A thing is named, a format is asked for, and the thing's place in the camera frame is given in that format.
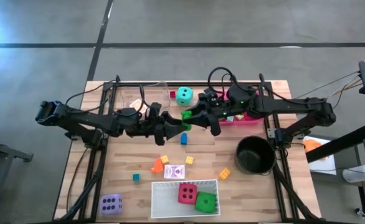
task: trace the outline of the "orange object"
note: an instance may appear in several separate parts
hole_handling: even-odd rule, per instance
[[[303,144],[306,146],[306,152],[310,152],[314,149],[316,149],[317,147],[320,147],[322,144],[318,141],[315,141],[313,139],[309,139],[309,140],[304,140]]]
[[[162,160],[160,158],[157,158],[155,160],[155,165],[151,168],[151,172],[155,174],[162,171],[163,171]]]

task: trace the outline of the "black bucket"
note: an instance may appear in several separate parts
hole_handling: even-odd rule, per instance
[[[267,174],[275,165],[275,151],[267,140],[249,136],[240,140],[235,165],[246,174]]]

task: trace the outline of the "white plastic basket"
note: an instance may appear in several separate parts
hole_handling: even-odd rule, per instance
[[[179,203],[178,188],[180,184],[195,184],[198,191],[215,194],[215,212],[212,214],[204,213],[196,210],[195,205]],[[151,201],[151,218],[206,217],[221,215],[217,180],[152,182]]]

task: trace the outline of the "red block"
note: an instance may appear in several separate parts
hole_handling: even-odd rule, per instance
[[[194,184],[180,184],[178,189],[178,202],[195,205],[197,187]]]
[[[170,98],[174,99],[176,97],[175,91],[170,91]]]

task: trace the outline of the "blue block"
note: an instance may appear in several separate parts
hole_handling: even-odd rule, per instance
[[[187,133],[183,133],[183,134],[181,135],[180,143],[181,143],[182,145],[186,145],[186,144],[187,144],[187,142],[188,142],[188,135],[187,135]]]
[[[133,181],[139,182],[140,181],[140,174],[133,174]]]

